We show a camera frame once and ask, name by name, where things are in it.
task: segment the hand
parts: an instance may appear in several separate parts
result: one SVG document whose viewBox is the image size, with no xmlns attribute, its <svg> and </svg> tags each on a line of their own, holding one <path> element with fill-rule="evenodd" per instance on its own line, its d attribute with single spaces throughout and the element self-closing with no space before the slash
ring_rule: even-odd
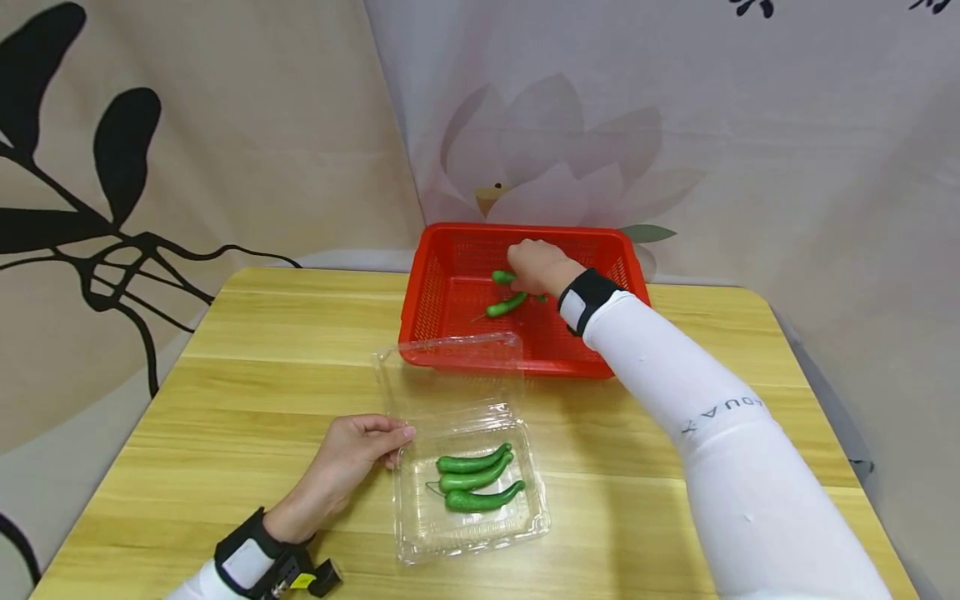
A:
<svg viewBox="0 0 960 600">
<path fill-rule="evenodd" d="M 415 433 L 413 427 L 384 415 L 334 419 L 306 473 L 263 517 L 263 526 L 275 540 L 308 540 L 347 507 L 374 464 L 395 468 L 400 447 Z"/>
<path fill-rule="evenodd" d="M 507 250 L 507 261 L 516 273 L 511 284 L 515 292 L 549 294 L 554 298 L 586 270 L 564 251 L 543 240 L 523 240 L 512 245 Z"/>
</svg>

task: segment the green chili pepper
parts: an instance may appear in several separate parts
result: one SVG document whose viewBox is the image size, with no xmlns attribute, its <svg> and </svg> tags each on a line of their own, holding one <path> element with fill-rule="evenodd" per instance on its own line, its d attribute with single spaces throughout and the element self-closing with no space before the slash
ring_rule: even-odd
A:
<svg viewBox="0 0 960 600">
<path fill-rule="evenodd" d="M 509 442 L 500 446 L 487 456 L 477 458 L 457 458 L 456 456 L 441 456 L 437 461 L 437 470 L 440 473 L 475 473 L 478 470 L 490 468 L 500 461 L 500 457 L 514 447 Z"/>
<path fill-rule="evenodd" d="M 495 317 L 502 317 L 503 315 L 506 315 L 510 311 L 523 304 L 523 301 L 526 300 L 526 298 L 527 293 L 520 292 L 509 300 L 504 300 L 502 302 L 498 302 L 497 304 L 491 304 L 487 307 L 487 316 L 491 319 Z"/>
<path fill-rule="evenodd" d="M 469 491 L 486 488 L 500 478 L 500 475 L 503 474 L 512 460 L 514 460 L 514 454 L 505 452 L 500 456 L 500 460 L 490 468 L 478 470 L 475 473 L 445 473 L 440 478 L 440 491 L 449 493 L 454 490 Z"/>
<path fill-rule="evenodd" d="M 510 285 L 516 279 L 516 275 L 509 271 L 494 271 L 492 279 L 493 283 L 498 285 Z"/>
<path fill-rule="evenodd" d="M 515 481 L 512 486 L 501 493 L 472 493 L 463 490 L 454 490 L 446 495 L 446 508 L 454 513 L 485 513 L 495 511 L 507 502 L 514 499 L 521 490 L 527 487 L 523 480 Z"/>
</svg>

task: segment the white arm sleeve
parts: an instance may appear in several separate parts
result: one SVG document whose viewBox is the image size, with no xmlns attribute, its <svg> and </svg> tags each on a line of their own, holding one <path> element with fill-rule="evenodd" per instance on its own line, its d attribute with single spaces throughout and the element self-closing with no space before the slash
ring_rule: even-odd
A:
<svg viewBox="0 0 960 600">
<path fill-rule="evenodd" d="M 254 540 L 245 541 L 236 552 L 224 561 L 224 570 L 233 581 L 245 588 L 252 588 L 274 565 Z M 197 574 L 183 582 L 167 600 L 246 600 L 235 593 L 220 579 L 213 561 L 207 561 Z"/>
<path fill-rule="evenodd" d="M 575 327 L 572 290 L 561 315 Z M 724 598 L 889 598 L 863 546 L 750 387 L 628 292 L 584 342 L 667 432 L 714 584 Z"/>
</svg>

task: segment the clear plastic container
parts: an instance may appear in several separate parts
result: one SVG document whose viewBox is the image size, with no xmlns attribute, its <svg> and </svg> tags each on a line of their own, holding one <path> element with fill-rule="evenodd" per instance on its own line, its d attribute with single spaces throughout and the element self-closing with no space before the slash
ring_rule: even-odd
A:
<svg viewBox="0 0 960 600">
<path fill-rule="evenodd" d="M 417 428 L 394 474 L 396 555 L 407 564 L 501 548 L 550 529 L 546 493 L 527 427 L 523 351 L 513 333 L 402 345 L 373 356 L 387 412 Z M 440 479 L 441 456 L 483 456 L 509 442 L 514 460 L 490 486 L 497 493 L 522 479 L 526 489 L 488 513 L 453 513 L 427 488 Z"/>
</svg>

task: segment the black wrist strap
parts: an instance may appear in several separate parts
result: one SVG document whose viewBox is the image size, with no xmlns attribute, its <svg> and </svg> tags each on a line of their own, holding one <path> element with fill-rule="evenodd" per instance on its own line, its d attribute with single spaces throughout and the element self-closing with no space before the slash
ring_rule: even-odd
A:
<svg viewBox="0 0 960 600">
<path fill-rule="evenodd" d="M 223 538 L 213 552 L 213 564 L 217 569 L 217 575 L 220 576 L 224 584 L 233 590 L 234 593 L 254 600 L 263 598 L 275 584 L 279 576 L 279 571 L 283 567 L 277 559 L 291 549 L 305 548 L 313 539 L 310 538 L 310 540 L 300 544 L 274 540 L 263 527 L 264 513 L 264 509 L 261 506 L 255 513 L 250 515 L 250 518 L 244 521 L 242 525 L 234 529 L 230 535 Z M 264 573 L 263 577 L 261 577 L 252 588 L 244 588 L 236 583 L 224 568 L 224 562 L 233 556 L 247 540 L 255 541 L 256 545 L 260 546 L 260 549 L 263 550 L 263 553 L 275 561 L 274 565 Z"/>
<path fill-rule="evenodd" d="M 600 275 L 596 269 L 587 269 L 580 273 L 570 285 L 566 286 L 564 292 L 560 294 L 560 298 L 557 301 L 557 310 L 560 310 L 560 307 L 564 305 L 566 295 L 570 292 L 580 297 L 585 307 L 584 312 L 580 313 L 580 318 L 577 320 L 577 328 L 574 329 L 570 325 L 567 325 L 566 328 L 569 329 L 573 335 L 583 337 L 584 331 L 587 329 L 587 323 L 589 323 L 593 313 L 606 304 L 614 292 L 622 290 L 622 287 Z"/>
</svg>

